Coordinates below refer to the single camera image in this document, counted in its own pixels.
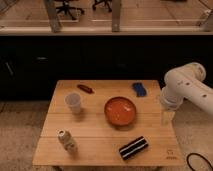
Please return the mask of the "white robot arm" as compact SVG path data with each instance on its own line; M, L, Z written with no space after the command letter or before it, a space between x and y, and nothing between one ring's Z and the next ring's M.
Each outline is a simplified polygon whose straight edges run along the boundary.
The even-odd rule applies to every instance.
M213 88L203 83L205 78L206 70L197 62L173 68L165 74L165 86L159 97L163 125L171 123L184 99L213 116Z

